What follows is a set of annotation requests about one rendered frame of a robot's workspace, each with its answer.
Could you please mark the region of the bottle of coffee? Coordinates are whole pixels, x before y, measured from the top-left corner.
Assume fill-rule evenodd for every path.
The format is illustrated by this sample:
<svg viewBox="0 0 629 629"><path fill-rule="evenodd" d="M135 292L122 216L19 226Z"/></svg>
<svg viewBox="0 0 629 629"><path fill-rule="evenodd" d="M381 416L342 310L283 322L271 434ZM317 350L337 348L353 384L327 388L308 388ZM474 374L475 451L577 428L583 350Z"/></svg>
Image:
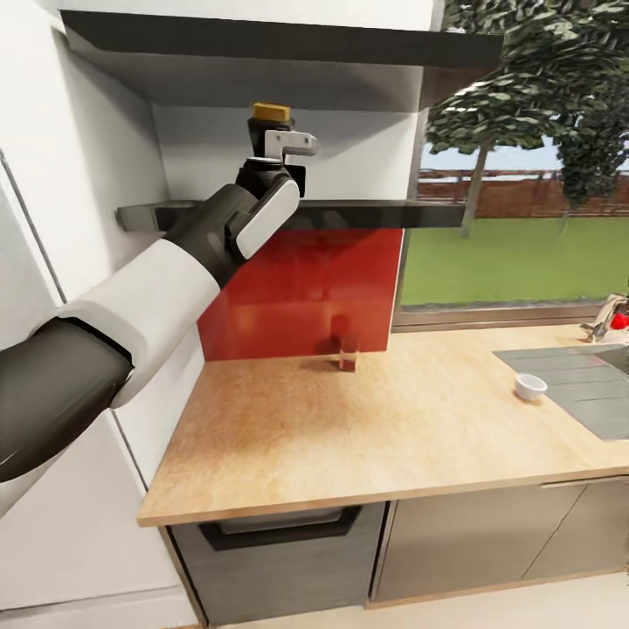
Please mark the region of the bottle of coffee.
<svg viewBox="0 0 629 629"><path fill-rule="evenodd" d="M248 119L247 128L255 157L265 158L265 132L294 132L294 119L290 118L290 106L272 102L257 102L252 105L253 117ZM283 163L289 164L289 155L283 154Z"/></svg>

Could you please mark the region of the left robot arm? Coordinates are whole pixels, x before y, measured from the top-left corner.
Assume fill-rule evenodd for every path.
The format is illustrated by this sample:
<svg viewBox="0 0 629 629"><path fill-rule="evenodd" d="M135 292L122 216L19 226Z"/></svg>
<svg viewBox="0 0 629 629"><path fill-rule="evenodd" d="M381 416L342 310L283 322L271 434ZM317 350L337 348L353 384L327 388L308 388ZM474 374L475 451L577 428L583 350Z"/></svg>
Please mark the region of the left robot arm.
<svg viewBox="0 0 629 629"><path fill-rule="evenodd" d="M99 415L154 378L234 274L291 218L314 156L306 133L265 132L234 183L118 272L0 350L0 520Z"/></svg>

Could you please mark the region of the coffee cup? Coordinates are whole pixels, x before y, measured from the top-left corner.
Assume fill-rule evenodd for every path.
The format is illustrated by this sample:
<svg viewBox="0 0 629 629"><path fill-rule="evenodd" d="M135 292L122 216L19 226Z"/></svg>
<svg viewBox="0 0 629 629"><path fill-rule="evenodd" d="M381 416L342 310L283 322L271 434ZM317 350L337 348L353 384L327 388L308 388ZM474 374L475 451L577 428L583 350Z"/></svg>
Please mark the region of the coffee cup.
<svg viewBox="0 0 629 629"><path fill-rule="evenodd" d="M515 389L518 396L523 397L523 399L527 399L527 401L534 401L534 399L537 399L544 394L547 387L540 378L523 374L516 377Z"/></svg>

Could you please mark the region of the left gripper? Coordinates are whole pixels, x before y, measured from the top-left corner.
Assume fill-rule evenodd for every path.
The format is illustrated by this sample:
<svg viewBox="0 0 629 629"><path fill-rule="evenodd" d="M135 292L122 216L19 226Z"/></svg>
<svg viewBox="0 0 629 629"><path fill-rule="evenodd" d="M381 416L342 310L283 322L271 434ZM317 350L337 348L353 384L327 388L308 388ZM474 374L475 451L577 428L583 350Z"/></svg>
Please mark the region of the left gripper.
<svg viewBox="0 0 629 629"><path fill-rule="evenodd" d="M283 164L283 169L289 173L289 176L299 185L299 196L305 197L306 167L299 165Z"/></svg>

